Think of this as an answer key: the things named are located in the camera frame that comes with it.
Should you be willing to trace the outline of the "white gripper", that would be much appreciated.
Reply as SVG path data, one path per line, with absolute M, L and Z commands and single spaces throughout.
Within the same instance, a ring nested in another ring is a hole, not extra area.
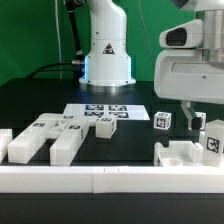
M 154 90 L 160 98 L 182 100 L 188 127 L 199 131 L 193 102 L 224 104 L 224 63 L 204 62 L 201 50 L 164 50 L 156 60 Z

